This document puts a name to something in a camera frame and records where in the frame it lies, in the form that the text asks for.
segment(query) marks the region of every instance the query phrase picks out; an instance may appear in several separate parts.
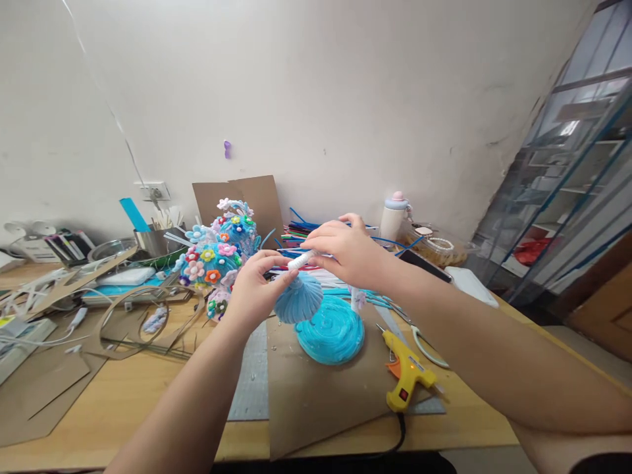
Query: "water bottle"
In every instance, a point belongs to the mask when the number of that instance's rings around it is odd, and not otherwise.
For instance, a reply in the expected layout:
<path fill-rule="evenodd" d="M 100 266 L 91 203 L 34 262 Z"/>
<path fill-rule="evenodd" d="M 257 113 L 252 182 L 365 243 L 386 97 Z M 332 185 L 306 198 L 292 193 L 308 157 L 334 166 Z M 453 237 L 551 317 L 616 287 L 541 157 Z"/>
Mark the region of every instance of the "water bottle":
<path fill-rule="evenodd" d="M 393 197 L 384 201 L 384 211 L 380 223 L 380 237 L 387 240 L 397 239 L 402 221 L 408 213 L 410 204 L 408 199 L 404 199 L 401 191 L 393 194 Z"/>

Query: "power strip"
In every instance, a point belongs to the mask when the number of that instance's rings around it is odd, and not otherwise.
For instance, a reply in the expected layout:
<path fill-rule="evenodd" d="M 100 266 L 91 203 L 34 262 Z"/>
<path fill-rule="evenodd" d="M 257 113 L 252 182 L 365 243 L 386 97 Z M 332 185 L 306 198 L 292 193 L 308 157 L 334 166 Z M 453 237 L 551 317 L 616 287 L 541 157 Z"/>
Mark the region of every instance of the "power strip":
<path fill-rule="evenodd" d="M 31 342 L 42 342 L 55 330 L 57 325 L 50 319 L 40 319 L 35 323 L 29 323 L 28 327 L 18 339 Z M 22 362 L 30 356 L 38 346 L 34 344 L 7 344 L 0 349 L 0 385 L 8 379 Z"/>

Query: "pen holder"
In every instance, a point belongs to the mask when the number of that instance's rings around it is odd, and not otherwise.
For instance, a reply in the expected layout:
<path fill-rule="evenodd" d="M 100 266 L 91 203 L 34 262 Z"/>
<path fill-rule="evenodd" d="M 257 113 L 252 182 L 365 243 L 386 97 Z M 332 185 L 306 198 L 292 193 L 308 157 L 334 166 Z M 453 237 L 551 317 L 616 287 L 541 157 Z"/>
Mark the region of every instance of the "pen holder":
<path fill-rule="evenodd" d="M 186 229 L 184 223 L 182 223 L 181 227 Z M 154 230 L 153 224 L 151 224 L 149 228 L 151 229 L 150 232 L 136 232 L 136 229 L 134 229 L 134 237 L 136 238 L 136 243 L 138 243 L 138 248 L 144 250 L 149 258 L 164 257 L 184 247 L 183 244 L 166 239 L 165 234 L 168 232 L 187 240 L 184 233 L 175 227 Z"/>

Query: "orange flower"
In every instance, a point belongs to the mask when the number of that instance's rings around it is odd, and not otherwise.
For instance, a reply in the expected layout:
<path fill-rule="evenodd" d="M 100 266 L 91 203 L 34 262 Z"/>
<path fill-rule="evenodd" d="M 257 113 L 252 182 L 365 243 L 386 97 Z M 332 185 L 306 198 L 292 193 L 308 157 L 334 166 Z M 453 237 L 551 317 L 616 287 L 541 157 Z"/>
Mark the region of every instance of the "orange flower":
<path fill-rule="evenodd" d="M 215 284 L 219 280 L 220 276 L 221 275 L 219 274 L 217 270 L 208 270 L 206 272 L 206 276 L 204 277 L 204 281 L 207 281 L 211 284 Z"/>

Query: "gray cutting mat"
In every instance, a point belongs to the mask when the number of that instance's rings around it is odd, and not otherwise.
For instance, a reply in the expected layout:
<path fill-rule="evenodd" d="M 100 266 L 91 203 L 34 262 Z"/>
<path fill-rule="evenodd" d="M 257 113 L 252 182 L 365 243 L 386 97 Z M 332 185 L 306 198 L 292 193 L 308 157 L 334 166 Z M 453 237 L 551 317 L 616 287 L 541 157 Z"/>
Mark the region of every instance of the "gray cutting mat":
<path fill-rule="evenodd" d="M 265 321 L 250 335 L 228 421 L 266 420 L 268 411 L 268 354 Z"/>
<path fill-rule="evenodd" d="M 376 306 L 388 328 L 406 342 L 391 312 L 387 308 Z M 267 331 L 265 321 L 251 334 L 244 350 L 242 370 L 239 374 L 237 389 L 228 413 L 228 421 L 255 421 L 270 418 L 268 409 L 268 355 L 266 349 Z M 436 396 L 419 402 L 408 409 L 413 415 L 436 415 L 446 413 L 441 400 Z"/>

